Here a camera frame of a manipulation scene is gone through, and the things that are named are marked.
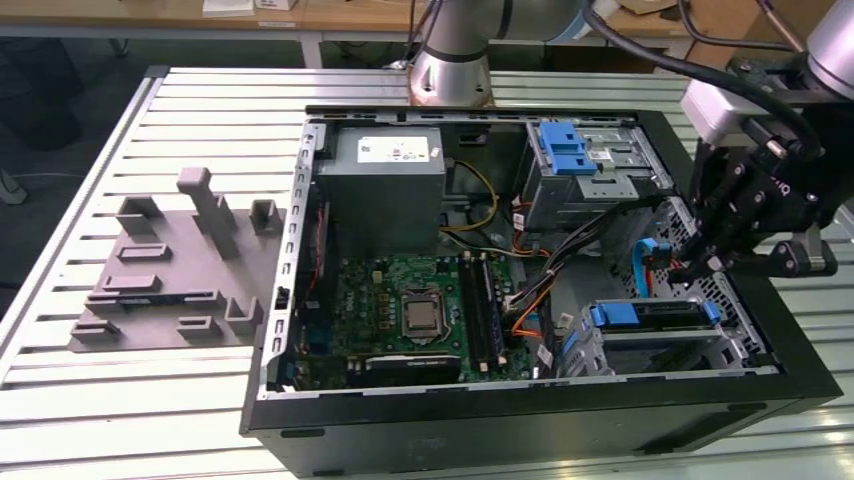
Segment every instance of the motherboard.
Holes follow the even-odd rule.
[[[354,386],[361,369],[382,370],[388,386],[396,376],[408,384],[442,366],[445,375],[454,372],[453,382],[529,378],[524,342],[502,342],[497,305],[513,293],[502,256],[345,258],[334,292],[330,325],[308,325],[304,334],[312,388]],[[480,302],[484,294],[488,301]],[[497,316],[481,305],[493,305]],[[412,359],[432,367],[412,368]]]

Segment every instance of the chip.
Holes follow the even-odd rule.
[[[406,303],[405,323],[412,330],[434,329],[438,325],[434,304],[432,302]]]
[[[400,295],[402,313],[402,336],[418,345],[425,345],[441,335],[444,301],[436,288],[404,290]]]

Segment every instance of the white sticker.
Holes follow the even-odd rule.
[[[270,28],[296,28],[296,23],[293,22],[257,22],[258,27],[270,27]]]
[[[550,368],[550,361],[553,360],[553,355],[545,348],[545,345],[542,345],[541,343],[538,344],[538,348],[536,349],[536,356],[542,361],[545,366]]]
[[[574,317],[568,313],[561,313],[557,321],[554,322],[554,328],[569,328],[569,323]]]
[[[520,213],[512,214],[512,228],[514,230],[518,230],[520,232],[524,232],[524,215],[521,215]]]
[[[590,160],[613,160],[613,157],[610,157],[610,151],[606,148],[590,148],[586,150],[586,156]]]
[[[358,163],[412,163],[429,161],[426,137],[361,137]]]

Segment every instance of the slotted aluminum surface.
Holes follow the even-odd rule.
[[[660,110],[692,150],[679,78],[494,73],[492,85],[498,106]],[[111,215],[122,196],[150,193],[161,208],[189,208],[174,174],[183,166],[205,166],[216,174],[212,189],[232,207],[270,196],[285,206],[301,109],[318,103],[402,105],[405,79],[352,70],[171,69],[165,79],[143,80],[0,323],[1,480],[292,478],[257,442],[237,435],[249,347],[75,355],[65,343],[118,232]],[[398,478],[854,476],[854,245],[841,225],[825,235],[843,262],[839,274],[777,286],[844,397],[687,456]]]

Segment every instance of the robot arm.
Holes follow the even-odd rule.
[[[836,260],[820,229],[854,194],[854,2],[839,1],[807,50],[772,72],[775,98],[799,110],[821,145],[815,157],[789,149],[797,138],[751,102],[692,81],[681,100],[700,133],[688,198],[696,232],[679,252],[672,282],[712,271],[772,277],[829,276]],[[768,255],[759,242],[792,232]]]
[[[588,28],[574,0],[432,0],[424,20],[424,45],[409,73],[412,103],[481,106],[490,101],[485,50],[489,40],[553,41]],[[615,0],[594,2],[606,16]]]
[[[576,36],[584,23],[615,46],[693,79],[681,106],[700,136],[688,192],[696,224],[677,252],[684,268],[671,272],[672,282],[691,283],[721,270],[780,277],[836,272],[820,229],[854,194],[854,2],[837,0],[805,51],[769,0],[756,2],[796,52],[789,68],[775,72],[779,88],[771,93],[619,35],[601,20],[613,2],[430,2],[409,77],[416,104],[488,103],[488,40]],[[769,255],[755,254],[780,232],[792,238]]]

